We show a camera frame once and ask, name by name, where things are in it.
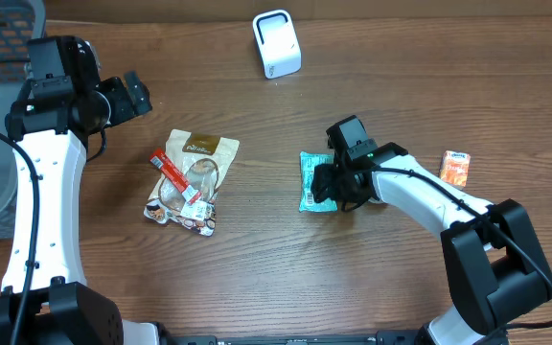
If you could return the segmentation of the orange small packet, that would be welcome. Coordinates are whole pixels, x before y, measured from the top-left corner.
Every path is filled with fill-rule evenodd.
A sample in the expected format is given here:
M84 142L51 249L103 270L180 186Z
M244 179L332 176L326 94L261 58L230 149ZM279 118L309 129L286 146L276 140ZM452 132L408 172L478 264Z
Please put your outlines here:
M469 154L446 150L441 162L440 179L455 188L463 189L467 184L470 162Z

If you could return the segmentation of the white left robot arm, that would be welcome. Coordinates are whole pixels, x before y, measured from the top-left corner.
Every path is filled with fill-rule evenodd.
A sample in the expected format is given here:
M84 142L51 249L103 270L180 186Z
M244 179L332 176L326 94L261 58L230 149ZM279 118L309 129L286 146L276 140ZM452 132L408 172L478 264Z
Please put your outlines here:
M17 170L0 344L156 344L156 325L126 321L88 287L79 241L88 139L150 112L149 91L131 72L102 80L92 46L78 37L32 39L28 53L32 75L0 134Z

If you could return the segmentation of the teal snack packet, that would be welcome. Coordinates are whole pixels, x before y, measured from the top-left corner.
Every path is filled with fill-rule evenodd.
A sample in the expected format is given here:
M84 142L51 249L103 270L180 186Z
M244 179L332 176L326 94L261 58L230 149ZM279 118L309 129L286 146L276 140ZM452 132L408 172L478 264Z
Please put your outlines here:
M299 212L328 213L337 210L336 202L329 198L322 202L316 202L311 190L314 169L320 164L332 162L333 158L329 154L300 152L301 199Z

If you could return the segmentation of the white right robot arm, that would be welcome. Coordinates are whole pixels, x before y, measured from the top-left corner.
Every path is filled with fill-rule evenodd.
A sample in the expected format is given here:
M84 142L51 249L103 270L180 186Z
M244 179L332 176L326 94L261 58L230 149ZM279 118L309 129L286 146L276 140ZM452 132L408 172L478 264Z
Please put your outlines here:
M330 140L314 170L316 200L350 212L372 200L394 206L442 246L451 308L417 331L383 331L405 344L506 344L511 330L552 328L552 271L525 208L468 195L423 168L404 148L371 139Z

